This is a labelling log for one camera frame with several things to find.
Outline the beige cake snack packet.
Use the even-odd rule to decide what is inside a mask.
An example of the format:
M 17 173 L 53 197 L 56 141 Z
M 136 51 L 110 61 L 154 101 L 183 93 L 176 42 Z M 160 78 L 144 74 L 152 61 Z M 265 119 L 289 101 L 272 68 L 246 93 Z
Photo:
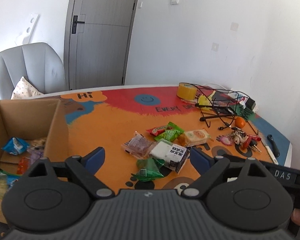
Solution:
M 202 145 L 205 144 L 209 139 L 211 139 L 211 135 L 209 135 L 206 129 L 185 131 L 178 137 L 178 141 L 183 147 Z

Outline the white black snack packet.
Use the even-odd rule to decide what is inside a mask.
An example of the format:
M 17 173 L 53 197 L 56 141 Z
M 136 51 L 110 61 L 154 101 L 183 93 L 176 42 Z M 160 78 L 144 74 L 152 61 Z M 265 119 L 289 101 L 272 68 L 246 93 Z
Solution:
M 190 151 L 183 146 L 160 139 L 151 147 L 149 155 L 155 159 L 163 160 L 165 167 L 179 173 L 185 165 Z

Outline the pink pixel charm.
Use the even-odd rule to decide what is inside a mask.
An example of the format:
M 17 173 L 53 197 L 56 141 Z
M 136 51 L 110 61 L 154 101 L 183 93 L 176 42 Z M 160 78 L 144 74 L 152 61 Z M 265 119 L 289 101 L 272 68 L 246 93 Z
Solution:
M 219 135 L 216 140 L 225 146 L 232 146 L 234 144 L 232 138 L 228 135 Z

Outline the bright green snack packet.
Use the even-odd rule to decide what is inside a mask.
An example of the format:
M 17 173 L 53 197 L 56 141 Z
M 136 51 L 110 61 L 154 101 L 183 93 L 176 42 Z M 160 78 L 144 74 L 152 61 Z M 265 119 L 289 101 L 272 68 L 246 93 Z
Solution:
M 184 130 L 180 128 L 178 125 L 169 122 L 166 128 L 166 131 L 159 136 L 154 138 L 155 141 L 159 141 L 161 139 L 167 140 L 169 142 L 175 141 L 177 137 L 184 133 Z

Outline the purple clear snack packet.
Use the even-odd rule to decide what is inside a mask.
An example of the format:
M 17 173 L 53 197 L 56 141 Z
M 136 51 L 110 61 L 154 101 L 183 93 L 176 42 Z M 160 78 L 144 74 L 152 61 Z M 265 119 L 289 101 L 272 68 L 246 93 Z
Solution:
M 126 153 L 137 159 L 147 159 L 154 146 L 155 142 L 148 140 L 137 131 L 134 132 L 132 139 L 121 145 Z

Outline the dark green triangular packet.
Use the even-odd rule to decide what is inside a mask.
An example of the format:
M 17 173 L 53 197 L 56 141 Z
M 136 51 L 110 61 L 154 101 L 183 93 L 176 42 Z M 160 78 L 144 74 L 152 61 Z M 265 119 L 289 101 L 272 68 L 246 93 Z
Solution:
M 148 158 L 139 159 L 136 162 L 139 169 L 136 174 L 131 174 L 135 179 L 139 181 L 152 181 L 156 179 L 164 178 L 164 175 L 160 172 L 160 169 L 164 166 L 164 159 Z

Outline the orange mandarin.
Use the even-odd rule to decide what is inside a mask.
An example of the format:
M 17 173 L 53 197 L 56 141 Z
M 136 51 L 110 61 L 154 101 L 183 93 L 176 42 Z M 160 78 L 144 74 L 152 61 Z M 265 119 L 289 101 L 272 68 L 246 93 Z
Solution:
M 246 125 L 246 120 L 241 117 L 241 116 L 238 116 L 236 119 L 235 119 L 235 126 L 239 129 L 242 129 L 244 126 Z

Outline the red candy packet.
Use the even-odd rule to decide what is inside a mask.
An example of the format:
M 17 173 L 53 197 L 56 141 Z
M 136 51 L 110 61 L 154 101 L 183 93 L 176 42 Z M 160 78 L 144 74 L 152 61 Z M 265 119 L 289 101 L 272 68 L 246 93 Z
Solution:
M 147 129 L 146 131 L 150 135 L 156 137 L 156 136 L 159 136 L 162 133 L 164 133 L 166 131 L 166 128 L 167 128 L 167 126 L 157 126 L 157 127 L 154 127 L 154 128 Z

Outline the purple packet in box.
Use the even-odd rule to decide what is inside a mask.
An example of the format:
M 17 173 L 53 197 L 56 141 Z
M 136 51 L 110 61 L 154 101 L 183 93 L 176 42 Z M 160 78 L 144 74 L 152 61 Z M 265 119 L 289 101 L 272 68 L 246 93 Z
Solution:
M 44 155 L 44 149 L 46 144 L 46 137 L 34 139 L 28 141 L 29 146 L 27 147 L 28 158 L 31 163 L 34 163 L 36 160 L 40 159 Z

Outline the colourful cartoon table mat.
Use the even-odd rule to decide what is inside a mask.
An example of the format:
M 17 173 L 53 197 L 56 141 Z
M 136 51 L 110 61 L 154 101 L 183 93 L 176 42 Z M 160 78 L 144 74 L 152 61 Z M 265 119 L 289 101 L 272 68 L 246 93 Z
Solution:
M 199 108 L 179 98 L 177 87 L 71 91 L 60 99 L 70 154 L 104 148 L 96 177 L 113 191 L 184 189 L 199 177 L 196 149 L 291 165 L 290 141 L 264 119 Z

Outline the yellow plastic bag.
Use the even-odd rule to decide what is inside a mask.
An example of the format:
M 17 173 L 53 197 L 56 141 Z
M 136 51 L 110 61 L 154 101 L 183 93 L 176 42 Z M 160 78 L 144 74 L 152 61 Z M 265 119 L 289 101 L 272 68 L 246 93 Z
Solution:
M 213 96 L 214 96 L 215 92 L 216 91 L 214 90 L 209 96 L 206 96 L 205 94 L 201 94 L 197 99 L 197 103 L 198 103 L 199 107 L 200 108 L 211 107 L 212 102 L 213 102 Z

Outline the orange packet in box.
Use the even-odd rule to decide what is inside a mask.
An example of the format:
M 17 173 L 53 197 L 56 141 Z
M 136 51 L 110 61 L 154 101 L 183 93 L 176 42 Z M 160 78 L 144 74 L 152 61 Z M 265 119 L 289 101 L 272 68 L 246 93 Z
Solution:
M 22 157 L 18 163 L 17 174 L 24 174 L 28 168 L 31 166 L 31 159 L 28 157 Z

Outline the yellow tape roll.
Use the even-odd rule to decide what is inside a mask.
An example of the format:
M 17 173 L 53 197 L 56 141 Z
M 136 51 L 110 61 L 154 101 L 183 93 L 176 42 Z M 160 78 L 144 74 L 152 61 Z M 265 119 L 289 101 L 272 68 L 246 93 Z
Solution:
M 179 97 L 182 100 L 193 101 L 195 100 L 196 95 L 197 88 L 194 85 L 183 82 L 179 83 L 177 89 L 177 97 Z

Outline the white power strip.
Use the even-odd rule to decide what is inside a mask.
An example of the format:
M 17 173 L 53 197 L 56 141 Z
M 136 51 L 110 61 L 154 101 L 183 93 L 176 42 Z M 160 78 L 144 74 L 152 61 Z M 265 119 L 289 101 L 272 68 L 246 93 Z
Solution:
M 253 113 L 256 113 L 258 111 L 256 102 L 252 98 L 246 96 L 240 98 L 239 106 L 243 111 L 252 111 Z

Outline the black power adapter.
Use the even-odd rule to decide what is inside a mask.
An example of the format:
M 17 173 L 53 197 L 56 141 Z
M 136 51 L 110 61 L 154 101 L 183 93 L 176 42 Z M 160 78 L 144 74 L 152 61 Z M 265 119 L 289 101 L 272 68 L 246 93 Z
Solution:
M 245 102 L 245 106 L 250 109 L 251 111 L 254 111 L 256 107 L 256 102 L 252 98 L 248 98 Z

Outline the cardboard box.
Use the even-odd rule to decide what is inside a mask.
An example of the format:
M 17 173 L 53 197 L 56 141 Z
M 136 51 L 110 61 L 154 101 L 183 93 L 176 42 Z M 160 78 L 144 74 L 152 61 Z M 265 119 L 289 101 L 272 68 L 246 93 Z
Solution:
M 0 101 L 0 169 L 8 173 L 17 172 L 21 159 L 2 150 L 12 137 L 26 141 L 46 138 L 44 156 L 64 161 L 69 153 L 69 132 L 61 100 Z

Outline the blue triangular packet in box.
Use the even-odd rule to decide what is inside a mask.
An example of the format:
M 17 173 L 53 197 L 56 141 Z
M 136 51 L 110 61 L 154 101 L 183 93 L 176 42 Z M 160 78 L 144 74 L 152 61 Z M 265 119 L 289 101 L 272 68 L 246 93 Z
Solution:
M 20 155 L 27 151 L 29 143 L 23 139 L 12 137 L 1 149 L 12 155 Z

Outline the teal packet in box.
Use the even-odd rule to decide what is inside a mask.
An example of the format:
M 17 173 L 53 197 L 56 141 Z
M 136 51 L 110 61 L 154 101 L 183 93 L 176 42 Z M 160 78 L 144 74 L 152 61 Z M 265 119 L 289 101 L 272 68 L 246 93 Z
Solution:
M 10 190 L 16 181 L 19 180 L 21 175 L 10 174 L 0 170 L 0 199 L 3 198 L 5 193 Z

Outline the white dotted cushion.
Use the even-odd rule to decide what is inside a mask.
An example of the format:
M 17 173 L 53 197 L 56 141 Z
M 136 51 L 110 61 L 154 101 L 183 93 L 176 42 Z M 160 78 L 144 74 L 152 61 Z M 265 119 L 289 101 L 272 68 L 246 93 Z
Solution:
M 43 93 L 38 91 L 33 85 L 29 83 L 29 81 L 25 79 L 25 77 L 22 76 L 12 92 L 11 100 L 30 98 L 40 95 L 43 95 Z

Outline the grey door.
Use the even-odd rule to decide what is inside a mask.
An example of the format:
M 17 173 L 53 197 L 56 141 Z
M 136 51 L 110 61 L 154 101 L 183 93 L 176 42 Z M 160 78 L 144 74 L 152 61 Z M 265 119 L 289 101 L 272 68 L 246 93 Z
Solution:
M 64 66 L 70 89 L 122 85 L 125 81 L 136 0 L 69 0 Z M 77 15 L 85 24 L 71 33 Z

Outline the keychain bunch with charms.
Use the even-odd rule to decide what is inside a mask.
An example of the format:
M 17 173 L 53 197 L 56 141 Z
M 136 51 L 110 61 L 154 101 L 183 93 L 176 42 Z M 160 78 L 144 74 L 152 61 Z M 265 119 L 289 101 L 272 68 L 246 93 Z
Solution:
M 245 157 L 251 157 L 253 152 L 262 153 L 258 147 L 261 138 L 258 135 L 245 133 L 237 127 L 233 127 L 230 138 L 234 142 L 237 152 Z

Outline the black handled knife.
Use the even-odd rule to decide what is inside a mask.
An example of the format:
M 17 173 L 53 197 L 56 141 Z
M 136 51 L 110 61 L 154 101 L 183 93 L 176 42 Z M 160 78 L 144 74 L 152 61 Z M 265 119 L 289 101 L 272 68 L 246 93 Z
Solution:
M 271 134 L 269 134 L 269 135 L 267 135 L 267 139 L 269 140 L 269 142 L 270 142 L 271 145 L 272 145 L 274 156 L 275 156 L 276 158 L 278 158 L 278 157 L 280 156 L 280 151 L 279 151 L 279 149 L 278 149 L 278 147 L 277 147 L 276 142 L 274 141 L 274 137 L 273 137 Z

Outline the white wall hook board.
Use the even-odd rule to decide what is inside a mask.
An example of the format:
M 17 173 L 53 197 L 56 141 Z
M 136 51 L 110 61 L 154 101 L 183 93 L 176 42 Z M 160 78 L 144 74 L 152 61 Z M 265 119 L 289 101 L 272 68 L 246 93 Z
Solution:
M 39 17 L 39 14 L 31 13 L 26 18 L 25 24 L 22 28 L 21 44 L 29 44 Z

